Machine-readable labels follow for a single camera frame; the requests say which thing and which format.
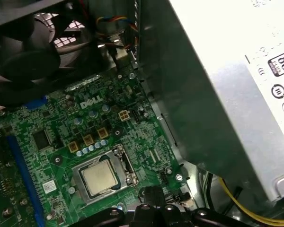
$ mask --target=dell logo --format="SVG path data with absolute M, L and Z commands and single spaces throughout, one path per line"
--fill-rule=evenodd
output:
M 103 99 L 100 96 L 96 96 L 96 97 L 93 97 L 92 99 L 88 99 L 86 102 L 80 103 L 80 106 L 82 109 L 85 109 L 88 106 L 91 106 L 93 104 L 96 104 L 102 101 Z

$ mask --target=blue slot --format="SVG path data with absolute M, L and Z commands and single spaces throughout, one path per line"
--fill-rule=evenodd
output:
M 8 136 L 7 141 L 9 143 L 9 147 L 15 157 L 16 164 L 19 168 L 20 174 L 23 178 L 24 185 L 27 189 L 29 198 L 33 204 L 34 212 L 35 212 L 35 220 L 39 227 L 45 227 L 44 222 L 44 212 L 42 204 L 39 200 L 37 191 L 34 187 L 33 180 L 29 174 L 28 168 L 25 164 L 24 157 L 22 155 L 21 149 L 18 145 L 17 138 L 15 136 Z
M 33 100 L 29 103 L 24 104 L 24 106 L 26 106 L 26 108 L 29 109 L 29 110 L 33 110 L 33 109 L 36 109 L 38 107 L 45 105 L 46 103 L 47 103 L 47 98 L 45 96 L 43 96 L 40 99 L 36 99 L 36 100 Z

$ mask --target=label on power supply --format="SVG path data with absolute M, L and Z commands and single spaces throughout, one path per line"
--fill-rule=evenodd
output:
M 284 12 L 280 10 L 282 5 L 275 9 L 276 1 L 251 3 L 260 21 L 253 24 L 256 34 L 252 34 L 245 51 L 246 63 L 284 134 Z M 272 13 L 276 10 L 283 16 Z

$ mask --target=cpu socket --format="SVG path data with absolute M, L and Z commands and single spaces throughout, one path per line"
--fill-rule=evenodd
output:
M 138 184 L 123 145 L 72 168 L 73 179 L 87 205 Z

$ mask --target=sticker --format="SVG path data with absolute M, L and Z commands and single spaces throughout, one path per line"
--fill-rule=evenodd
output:
M 284 53 L 268 61 L 269 67 L 276 77 L 284 75 Z
M 284 135 L 284 3 L 252 0 L 252 6 L 242 58 Z
M 46 182 L 42 186 L 43 186 L 45 194 L 48 194 L 50 192 L 53 192 L 53 191 L 57 190 L 57 187 L 56 187 L 56 184 L 55 184 L 54 180 Z

